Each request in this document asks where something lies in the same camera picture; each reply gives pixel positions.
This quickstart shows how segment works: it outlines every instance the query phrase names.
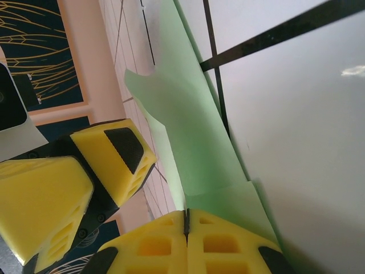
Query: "white wall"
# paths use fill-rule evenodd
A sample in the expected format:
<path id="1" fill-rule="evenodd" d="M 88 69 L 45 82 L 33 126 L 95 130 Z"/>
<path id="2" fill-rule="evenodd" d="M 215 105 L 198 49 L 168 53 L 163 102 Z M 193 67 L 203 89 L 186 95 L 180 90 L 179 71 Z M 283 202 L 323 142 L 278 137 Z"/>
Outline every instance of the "white wall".
<path id="1" fill-rule="evenodd" d="M 202 1 L 179 2 L 205 60 Z M 218 53 L 322 2 L 210 0 Z M 301 273 L 365 271 L 364 25 L 360 13 L 220 68 L 233 143 Z"/>

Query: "yellow foam block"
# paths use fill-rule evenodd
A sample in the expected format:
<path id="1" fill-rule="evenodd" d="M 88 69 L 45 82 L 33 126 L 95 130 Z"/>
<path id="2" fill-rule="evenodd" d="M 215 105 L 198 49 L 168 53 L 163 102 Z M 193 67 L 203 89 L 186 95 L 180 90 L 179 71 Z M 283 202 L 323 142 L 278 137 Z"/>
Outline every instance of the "yellow foam block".
<path id="1" fill-rule="evenodd" d="M 186 274 L 182 211 L 171 212 L 100 248 L 116 247 L 108 274 Z"/>
<path id="2" fill-rule="evenodd" d="M 39 272 L 70 249 L 92 190 L 72 157 L 0 163 L 0 235 L 23 265 L 38 254 Z"/>
<path id="3" fill-rule="evenodd" d="M 280 249 L 235 224 L 193 209 L 190 211 L 189 274 L 271 274 L 258 248 Z"/>
<path id="4" fill-rule="evenodd" d="M 157 161 L 130 119 L 93 126 L 71 138 L 118 207 L 140 188 Z"/>

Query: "black edge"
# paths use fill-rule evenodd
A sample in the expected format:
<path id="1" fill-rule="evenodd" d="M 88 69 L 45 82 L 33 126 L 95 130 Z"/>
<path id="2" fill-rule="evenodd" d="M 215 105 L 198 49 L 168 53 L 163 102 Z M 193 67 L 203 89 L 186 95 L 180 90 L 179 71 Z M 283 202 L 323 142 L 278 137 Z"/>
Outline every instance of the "black edge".
<path id="1" fill-rule="evenodd" d="M 186 237 L 186 245 L 188 245 L 190 233 L 190 208 L 184 211 L 184 235 Z"/>
<path id="2" fill-rule="evenodd" d="M 216 39 L 214 36 L 214 29 L 213 29 L 212 15 L 210 13 L 209 0 L 203 0 L 203 5 L 204 5 L 204 12 L 205 12 L 206 26 L 208 27 L 210 49 L 212 51 L 212 57 L 215 57 L 215 56 L 217 56 L 217 46 L 216 46 Z M 219 98 L 219 103 L 220 103 L 222 121 L 223 121 L 224 127 L 226 128 L 228 136 L 230 136 L 220 68 L 219 67 L 214 68 L 214 73 L 216 75 L 217 92 L 218 92 L 218 98 Z"/>
<path id="3" fill-rule="evenodd" d="M 134 174 L 140 164 L 144 150 L 135 133 L 129 127 L 104 130 L 105 135 Z"/>
<path id="4" fill-rule="evenodd" d="M 99 251 L 90 258 L 80 274 L 107 274 L 117 254 L 116 247 L 108 247 Z"/>
<path id="5" fill-rule="evenodd" d="M 263 260 L 271 274 L 295 274 L 296 272 L 285 259 L 284 255 L 270 247 L 259 247 Z"/>
<path id="6" fill-rule="evenodd" d="M 200 63 L 208 71 L 365 10 L 364 0 L 329 0 Z"/>

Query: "square hole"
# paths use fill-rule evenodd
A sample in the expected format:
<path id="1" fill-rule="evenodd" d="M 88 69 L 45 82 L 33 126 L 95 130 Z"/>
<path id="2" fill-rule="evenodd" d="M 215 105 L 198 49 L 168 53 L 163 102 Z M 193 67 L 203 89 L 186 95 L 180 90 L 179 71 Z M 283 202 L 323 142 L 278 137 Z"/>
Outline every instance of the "square hole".
<path id="1" fill-rule="evenodd" d="M 137 254 L 139 256 L 167 256 L 171 254 L 171 239 L 168 237 L 145 237 Z"/>
<path id="2" fill-rule="evenodd" d="M 242 262 L 207 261 L 206 274 L 250 274 L 248 267 Z"/>
<path id="3" fill-rule="evenodd" d="M 203 239 L 205 253 L 239 253 L 237 239 L 231 235 L 209 235 Z"/>

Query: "paper sheet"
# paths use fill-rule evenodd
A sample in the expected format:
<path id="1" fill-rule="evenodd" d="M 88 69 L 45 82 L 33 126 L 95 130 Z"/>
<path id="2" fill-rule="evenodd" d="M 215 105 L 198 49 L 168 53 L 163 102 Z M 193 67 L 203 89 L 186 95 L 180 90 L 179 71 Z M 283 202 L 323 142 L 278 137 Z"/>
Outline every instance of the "paper sheet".
<path id="1" fill-rule="evenodd" d="M 174 202 L 181 184 L 187 207 L 204 209 L 276 242 L 172 0 L 161 3 L 160 39 L 156 72 L 140 76 L 126 71 L 125 83 L 144 108 Z"/>

